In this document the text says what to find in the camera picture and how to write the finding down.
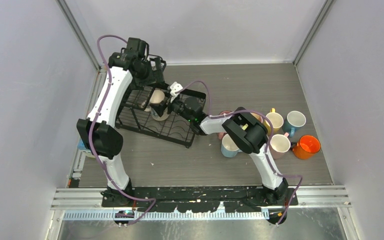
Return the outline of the cream cup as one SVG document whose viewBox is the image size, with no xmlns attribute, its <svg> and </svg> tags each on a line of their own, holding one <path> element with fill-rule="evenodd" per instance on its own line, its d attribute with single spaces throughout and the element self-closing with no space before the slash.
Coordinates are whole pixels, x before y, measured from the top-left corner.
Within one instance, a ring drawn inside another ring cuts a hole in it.
<svg viewBox="0 0 384 240">
<path fill-rule="evenodd" d="M 154 90 L 148 105 L 144 111 L 150 113 L 151 117 L 156 121 L 165 121 L 168 117 L 168 110 L 162 111 L 163 103 L 165 101 L 165 93 L 162 90 Z"/>
</svg>

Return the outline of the black wire dish rack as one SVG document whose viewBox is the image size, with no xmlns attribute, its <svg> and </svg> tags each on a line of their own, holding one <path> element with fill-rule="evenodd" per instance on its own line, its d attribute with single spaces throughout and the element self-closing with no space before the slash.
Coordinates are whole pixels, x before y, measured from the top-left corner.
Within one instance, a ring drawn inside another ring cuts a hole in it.
<svg viewBox="0 0 384 240">
<path fill-rule="evenodd" d="M 165 82 L 130 85 L 122 97 L 115 127 L 189 148 L 196 134 L 187 119 L 169 110 L 170 100 Z"/>
</svg>

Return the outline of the large pink mug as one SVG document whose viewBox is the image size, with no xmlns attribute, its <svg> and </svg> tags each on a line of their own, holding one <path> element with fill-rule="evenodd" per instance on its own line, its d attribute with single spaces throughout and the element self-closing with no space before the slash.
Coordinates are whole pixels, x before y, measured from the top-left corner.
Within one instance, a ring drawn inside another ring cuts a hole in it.
<svg viewBox="0 0 384 240">
<path fill-rule="evenodd" d="M 232 111 L 230 111 L 230 110 L 225 110 L 225 111 L 222 111 L 222 112 L 220 113 L 220 115 L 227 115 L 227 114 L 229 114 L 229 113 L 231 113 L 231 112 L 232 112 Z M 224 137 L 226 134 L 227 134 L 226 132 L 218 132 L 218 133 L 217 133 L 217 137 L 218 137 L 219 140 L 222 140 L 223 137 Z"/>
</svg>

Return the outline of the light blue cup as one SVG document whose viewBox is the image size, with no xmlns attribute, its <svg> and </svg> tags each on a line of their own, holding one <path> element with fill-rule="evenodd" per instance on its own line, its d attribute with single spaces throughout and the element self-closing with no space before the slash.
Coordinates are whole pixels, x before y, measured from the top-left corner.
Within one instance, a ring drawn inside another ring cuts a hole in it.
<svg viewBox="0 0 384 240">
<path fill-rule="evenodd" d="M 229 134 L 225 134 L 221 140 L 221 153 L 226 158 L 234 158 L 238 153 L 242 151 L 235 144 Z"/>
</svg>

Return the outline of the yellow mug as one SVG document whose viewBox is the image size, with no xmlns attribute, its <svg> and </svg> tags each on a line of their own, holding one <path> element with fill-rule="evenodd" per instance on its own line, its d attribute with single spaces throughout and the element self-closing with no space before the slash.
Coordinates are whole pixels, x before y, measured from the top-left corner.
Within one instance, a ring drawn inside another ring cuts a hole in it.
<svg viewBox="0 0 384 240">
<path fill-rule="evenodd" d="M 276 112 L 275 108 L 271 108 L 269 113 L 266 114 L 266 118 L 271 122 L 273 126 L 273 130 L 270 127 L 270 124 L 267 122 L 265 119 L 263 121 L 264 126 L 267 128 L 267 134 L 270 135 L 272 132 L 275 134 L 279 131 L 279 129 L 283 126 L 284 124 L 284 119 L 281 114 Z"/>
</svg>

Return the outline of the pink cup rack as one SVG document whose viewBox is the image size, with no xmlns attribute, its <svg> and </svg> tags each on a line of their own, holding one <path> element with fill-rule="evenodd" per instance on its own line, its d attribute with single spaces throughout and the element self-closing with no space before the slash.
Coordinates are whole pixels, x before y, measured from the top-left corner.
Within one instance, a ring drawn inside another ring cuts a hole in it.
<svg viewBox="0 0 384 240">
<path fill-rule="evenodd" d="M 269 150 L 274 160 L 280 159 L 291 148 L 289 133 L 275 134 L 269 142 Z"/>
</svg>

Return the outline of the blue floral mug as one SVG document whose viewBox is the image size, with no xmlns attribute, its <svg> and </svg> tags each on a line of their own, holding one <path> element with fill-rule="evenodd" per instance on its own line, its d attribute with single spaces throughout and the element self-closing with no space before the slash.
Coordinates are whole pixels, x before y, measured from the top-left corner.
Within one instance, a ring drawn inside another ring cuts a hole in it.
<svg viewBox="0 0 384 240">
<path fill-rule="evenodd" d="M 293 110 L 286 115 L 282 130 L 284 133 L 287 133 L 289 138 L 292 138 L 295 133 L 306 124 L 306 122 L 307 118 L 302 112 Z"/>
</svg>

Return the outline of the orange cup tier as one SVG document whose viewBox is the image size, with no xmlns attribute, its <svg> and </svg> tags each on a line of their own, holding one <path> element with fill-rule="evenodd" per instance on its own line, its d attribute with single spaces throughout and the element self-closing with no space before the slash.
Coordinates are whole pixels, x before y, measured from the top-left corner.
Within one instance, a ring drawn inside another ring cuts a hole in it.
<svg viewBox="0 0 384 240">
<path fill-rule="evenodd" d="M 291 150 L 295 157 L 308 160 L 321 150 L 319 140 L 312 135 L 303 135 L 297 142 L 291 143 Z"/>
</svg>

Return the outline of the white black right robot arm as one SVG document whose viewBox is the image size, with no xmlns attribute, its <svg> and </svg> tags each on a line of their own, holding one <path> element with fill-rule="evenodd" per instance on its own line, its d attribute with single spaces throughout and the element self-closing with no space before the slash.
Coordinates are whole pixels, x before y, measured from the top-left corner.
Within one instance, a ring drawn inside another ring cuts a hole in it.
<svg viewBox="0 0 384 240">
<path fill-rule="evenodd" d="M 239 150 L 252 158 L 261 177 L 264 199 L 271 205 L 279 205 L 285 199 L 289 184 L 279 172 L 269 149 L 273 135 L 250 110 L 239 107 L 227 114 L 208 115 L 195 97 L 149 106 L 159 116 L 164 113 L 181 116 L 198 135 L 227 133 Z"/>
</svg>

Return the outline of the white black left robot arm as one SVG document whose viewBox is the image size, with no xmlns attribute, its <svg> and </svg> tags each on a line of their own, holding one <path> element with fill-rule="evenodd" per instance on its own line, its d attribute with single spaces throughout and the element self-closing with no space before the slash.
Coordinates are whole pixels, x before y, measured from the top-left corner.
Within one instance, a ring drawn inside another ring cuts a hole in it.
<svg viewBox="0 0 384 240">
<path fill-rule="evenodd" d="M 161 81 L 149 60 L 149 44 L 139 38 L 125 40 L 126 47 L 105 57 L 100 41 L 109 35 L 100 36 L 96 42 L 106 69 L 106 78 L 94 107 L 85 119 L 78 119 L 77 131 L 84 146 L 91 151 L 104 171 L 107 193 L 121 207 L 128 207 L 135 197 L 132 184 L 121 159 L 123 136 L 115 129 L 122 99 L 132 84 L 139 87 Z"/>
</svg>

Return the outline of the colourful toy block pile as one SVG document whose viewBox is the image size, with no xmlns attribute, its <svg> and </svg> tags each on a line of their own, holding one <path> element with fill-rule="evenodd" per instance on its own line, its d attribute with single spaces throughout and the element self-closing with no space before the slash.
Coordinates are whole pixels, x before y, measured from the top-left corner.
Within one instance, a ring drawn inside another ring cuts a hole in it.
<svg viewBox="0 0 384 240">
<path fill-rule="evenodd" d="M 89 158 L 94 158 L 95 156 L 93 155 L 92 151 L 90 149 L 88 149 L 83 141 L 80 139 L 78 144 L 77 144 L 77 149 L 82 152 L 84 155 L 86 155 L 87 157 Z"/>
</svg>

